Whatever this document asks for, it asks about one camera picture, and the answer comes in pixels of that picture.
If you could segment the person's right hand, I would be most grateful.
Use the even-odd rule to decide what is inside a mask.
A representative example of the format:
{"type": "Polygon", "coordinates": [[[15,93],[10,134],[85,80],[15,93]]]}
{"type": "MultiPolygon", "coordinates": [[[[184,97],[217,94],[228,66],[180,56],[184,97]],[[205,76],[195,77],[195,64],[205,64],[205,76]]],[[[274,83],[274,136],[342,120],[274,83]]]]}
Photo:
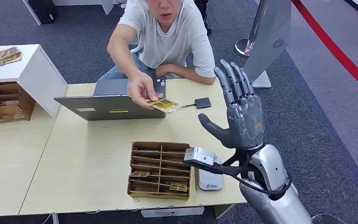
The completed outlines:
{"type": "Polygon", "coordinates": [[[135,71],[127,76],[130,80],[128,96],[131,100],[142,108],[153,110],[148,101],[157,101],[158,96],[154,90],[152,78],[140,71],[135,71]]]}

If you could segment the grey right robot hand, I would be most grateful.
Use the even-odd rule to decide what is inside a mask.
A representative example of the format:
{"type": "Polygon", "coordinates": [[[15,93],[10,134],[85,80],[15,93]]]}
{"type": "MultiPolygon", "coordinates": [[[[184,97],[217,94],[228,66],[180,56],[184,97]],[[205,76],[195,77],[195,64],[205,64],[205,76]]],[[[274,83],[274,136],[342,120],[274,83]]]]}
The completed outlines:
{"type": "Polygon", "coordinates": [[[221,59],[214,68],[227,107],[228,128],[213,123],[207,115],[198,115],[201,125],[226,148],[251,150],[264,144],[262,101],[254,93],[247,74],[234,63],[221,59]]]}

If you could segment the person's left hand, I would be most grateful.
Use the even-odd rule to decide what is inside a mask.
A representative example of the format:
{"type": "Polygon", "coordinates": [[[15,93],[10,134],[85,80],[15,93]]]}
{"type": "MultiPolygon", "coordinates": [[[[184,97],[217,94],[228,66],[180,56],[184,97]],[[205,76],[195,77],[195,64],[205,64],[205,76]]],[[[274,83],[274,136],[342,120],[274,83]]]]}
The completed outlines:
{"type": "Polygon", "coordinates": [[[155,69],[156,77],[165,77],[165,76],[169,75],[170,73],[172,73],[174,66],[175,65],[173,65],[173,64],[163,64],[163,65],[158,66],[155,69]]]}

